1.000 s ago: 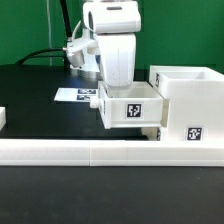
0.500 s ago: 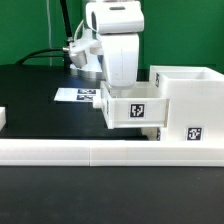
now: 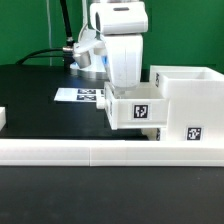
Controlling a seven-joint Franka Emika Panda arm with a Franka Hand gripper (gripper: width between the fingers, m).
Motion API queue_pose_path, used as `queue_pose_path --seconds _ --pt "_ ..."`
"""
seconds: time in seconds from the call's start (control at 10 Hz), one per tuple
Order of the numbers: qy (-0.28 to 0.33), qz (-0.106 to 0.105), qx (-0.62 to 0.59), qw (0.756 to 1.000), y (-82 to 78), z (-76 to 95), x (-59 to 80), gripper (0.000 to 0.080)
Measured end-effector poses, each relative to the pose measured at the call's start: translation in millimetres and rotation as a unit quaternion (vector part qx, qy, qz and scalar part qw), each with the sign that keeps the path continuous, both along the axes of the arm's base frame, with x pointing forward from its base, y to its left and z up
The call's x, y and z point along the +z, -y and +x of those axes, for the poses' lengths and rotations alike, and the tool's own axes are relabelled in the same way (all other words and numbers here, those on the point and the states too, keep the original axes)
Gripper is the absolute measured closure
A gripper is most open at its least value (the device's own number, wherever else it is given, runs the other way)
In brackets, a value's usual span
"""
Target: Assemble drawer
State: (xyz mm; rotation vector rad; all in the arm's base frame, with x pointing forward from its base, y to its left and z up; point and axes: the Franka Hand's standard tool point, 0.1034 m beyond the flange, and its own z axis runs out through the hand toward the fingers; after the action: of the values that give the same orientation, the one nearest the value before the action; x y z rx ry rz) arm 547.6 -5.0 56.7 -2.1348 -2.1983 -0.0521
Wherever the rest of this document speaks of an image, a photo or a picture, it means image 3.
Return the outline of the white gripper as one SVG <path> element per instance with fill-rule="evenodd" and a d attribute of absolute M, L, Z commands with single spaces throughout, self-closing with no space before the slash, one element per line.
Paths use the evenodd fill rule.
<path fill-rule="evenodd" d="M 140 34 L 101 36 L 76 43 L 73 57 L 80 68 L 91 65 L 89 51 L 107 57 L 107 73 L 115 89 L 135 89 L 140 83 L 143 38 Z"/>

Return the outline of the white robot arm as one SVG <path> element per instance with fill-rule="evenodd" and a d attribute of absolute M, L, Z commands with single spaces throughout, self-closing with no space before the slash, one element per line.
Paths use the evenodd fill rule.
<path fill-rule="evenodd" d="M 80 69 L 104 66 L 115 89 L 130 90 L 140 83 L 143 37 L 148 31 L 145 4 L 140 0 L 97 0 L 89 6 L 93 37 L 85 34 L 73 45 Z"/>

